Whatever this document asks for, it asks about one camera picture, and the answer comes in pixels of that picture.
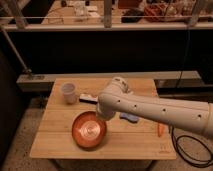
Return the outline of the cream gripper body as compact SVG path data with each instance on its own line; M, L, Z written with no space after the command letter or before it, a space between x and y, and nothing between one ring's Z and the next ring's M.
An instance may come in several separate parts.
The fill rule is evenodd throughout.
M97 108L97 117L103 121L109 121L115 116L116 112L107 108Z

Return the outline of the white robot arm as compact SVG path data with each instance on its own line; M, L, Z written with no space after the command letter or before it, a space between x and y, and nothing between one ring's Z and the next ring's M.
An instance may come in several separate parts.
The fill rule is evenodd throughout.
M124 112L213 139L213 103L137 96L122 77L114 77L99 93L97 116L111 120Z

